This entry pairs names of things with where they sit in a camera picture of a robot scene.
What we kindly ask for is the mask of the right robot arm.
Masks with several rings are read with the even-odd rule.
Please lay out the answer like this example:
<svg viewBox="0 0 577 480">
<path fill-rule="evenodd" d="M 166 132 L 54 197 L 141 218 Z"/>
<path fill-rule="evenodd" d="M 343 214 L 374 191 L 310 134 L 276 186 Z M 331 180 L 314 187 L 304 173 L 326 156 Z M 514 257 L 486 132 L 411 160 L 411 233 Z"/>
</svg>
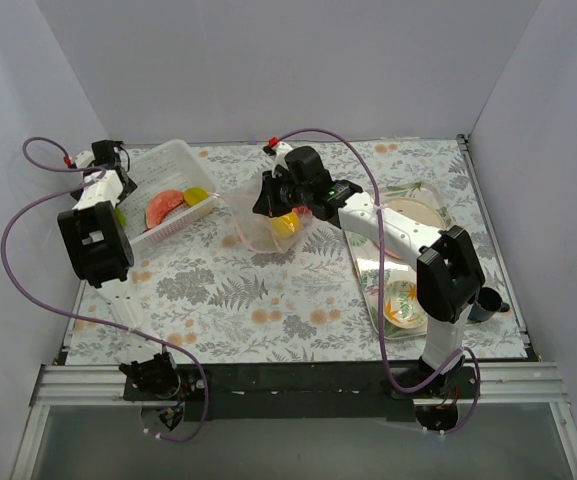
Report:
<svg viewBox="0 0 577 480">
<path fill-rule="evenodd" d="M 305 207 L 319 220 L 379 243 L 413 269 L 417 299 L 429 317 L 421 387 L 432 397 L 447 395 L 457 384 L 468 309 L 484 284 L 468 232 L 457 225 L 439 229 L 381 206 L 377 193 L 333 179 L 310 146 L 272 140 L 263 151 L 274 165 L 262 174 L 254 213 L 276 218 Z"/>
</svg>

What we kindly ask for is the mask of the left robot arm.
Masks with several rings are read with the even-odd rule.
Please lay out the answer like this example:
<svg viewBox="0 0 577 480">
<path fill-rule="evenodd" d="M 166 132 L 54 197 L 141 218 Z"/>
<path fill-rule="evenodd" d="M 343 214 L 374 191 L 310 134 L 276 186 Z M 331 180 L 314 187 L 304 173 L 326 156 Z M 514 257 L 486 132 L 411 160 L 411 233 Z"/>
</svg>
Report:
<svg viewBox="0 0 577 480">
<path fill-rule="evenodd" d="M 106 301 L 116 323 L 152 336 L 134 293 L 133 250 L 116 210 L 137 188 L 121 165 L 120 148 L 119 142 L 102 140 L 75 158 L 64 158 L 68 168 L 83 173 L 84 186 L 71 194 L 76 203 L 57 222 L 77 277 Z M 130 342 L 129 361 L 119 370 L 144 394 L 161 400 L 180 394 L 181 377 L 170 353 L 159 344 L 149 347 L 139 336 Z"/>
</svg>

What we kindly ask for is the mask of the yellow bell pepper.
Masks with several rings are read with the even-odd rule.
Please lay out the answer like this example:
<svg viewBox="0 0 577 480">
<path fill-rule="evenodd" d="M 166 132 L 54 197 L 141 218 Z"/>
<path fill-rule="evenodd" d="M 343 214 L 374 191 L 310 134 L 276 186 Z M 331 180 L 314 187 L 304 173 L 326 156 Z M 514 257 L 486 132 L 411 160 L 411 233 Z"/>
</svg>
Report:
<svg viewBox="0 0 577 480">
<path fill-rule="evenodd" d="M 199 205 L 210 198 L 210 194 L 200 187 L 190 187 L 184 191 L 184 201 L 189 207 Z"/>
</svg>

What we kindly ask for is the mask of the clear zip top bag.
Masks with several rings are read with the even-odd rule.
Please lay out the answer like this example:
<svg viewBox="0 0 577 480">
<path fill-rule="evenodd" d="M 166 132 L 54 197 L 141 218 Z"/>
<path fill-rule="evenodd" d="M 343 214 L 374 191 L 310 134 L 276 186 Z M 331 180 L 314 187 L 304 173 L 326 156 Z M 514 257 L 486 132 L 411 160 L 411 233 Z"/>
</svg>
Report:
<svg viewBox="0 0 577 480">
<path fill-rule="evenodd" d="M 244 245 L 254 253 L 286 253 L 305 236 L 310 221 L 301 221 L 301 229 L 291 238 L 277 238 L 269 223 L 269 217 L 255 214 L 252 208 L 261 193 L 261 179 L 254 177 L 234 190 L 217 194 L 228 207 L 237 233 Z"/>
</svg>

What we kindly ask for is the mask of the watermelon slice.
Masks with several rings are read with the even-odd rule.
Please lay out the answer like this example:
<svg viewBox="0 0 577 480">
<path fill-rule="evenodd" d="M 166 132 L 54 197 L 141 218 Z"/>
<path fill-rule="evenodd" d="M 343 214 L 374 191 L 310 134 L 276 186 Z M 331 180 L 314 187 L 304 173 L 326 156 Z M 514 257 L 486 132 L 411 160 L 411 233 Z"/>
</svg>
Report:
<svg viewBox="0 0 577 480">
<path fill-rule="evenodd" d="M 145 209 L 147 230 L 159 226 L 166 217 L 184 203 L 184 192 L 175 189 L 164 190 L 155 195 Z"/>
</svg>

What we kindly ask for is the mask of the green starfruit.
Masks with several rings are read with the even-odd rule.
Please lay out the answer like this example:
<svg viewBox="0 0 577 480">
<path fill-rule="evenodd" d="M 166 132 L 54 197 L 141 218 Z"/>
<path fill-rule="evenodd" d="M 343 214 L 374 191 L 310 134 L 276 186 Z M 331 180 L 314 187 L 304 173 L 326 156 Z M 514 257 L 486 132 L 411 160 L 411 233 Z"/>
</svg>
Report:
<svg viewBox="0 0 577 480">
<path fill-rule="evenodd" d="M 117 217 L 117 219 L 118 219 L 118 222 L 119 222 L 120 226 L 121 226 L 122 228 L 125 228 L 126 225 L 127 225 L 127 220 L 126 220 L 126 217 L 125 217 L 125 215 L 123 214 L 122 210 L 121 210 L 120 208 L 116 208 L 116 209 L 115 209 L 115 214 L 116 214 L 116 217 Z"/>
</svg>

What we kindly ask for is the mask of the red apple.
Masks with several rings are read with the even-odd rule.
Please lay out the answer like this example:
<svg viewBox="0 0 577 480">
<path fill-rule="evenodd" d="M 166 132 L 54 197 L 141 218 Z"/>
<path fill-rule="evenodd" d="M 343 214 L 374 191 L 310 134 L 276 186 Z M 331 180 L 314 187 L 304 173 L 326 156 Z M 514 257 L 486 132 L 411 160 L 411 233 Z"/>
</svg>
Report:
<svg viewBox="0 0 577 480">
<path fill-rule="evenodd" d="M 310 221 L 312 219 L 312 212 L 307 207 L 296 207 L 293 212 L 301 221 Z"/>
</svg>

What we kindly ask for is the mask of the yellow lemon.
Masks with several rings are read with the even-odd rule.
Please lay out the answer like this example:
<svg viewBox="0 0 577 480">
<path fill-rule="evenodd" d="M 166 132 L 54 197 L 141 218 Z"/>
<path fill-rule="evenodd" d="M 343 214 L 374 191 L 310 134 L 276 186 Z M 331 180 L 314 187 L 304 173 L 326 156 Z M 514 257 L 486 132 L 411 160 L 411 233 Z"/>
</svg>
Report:
<svg viewBox="0 0 577 480">
<path fill-rule="evenodd" d="M 301 220 L 297 213 L 290 212 L 279 217 L 269 219 L 272 231 L 277 238 L 293 237 L 301 229 Z"/>
</svg>

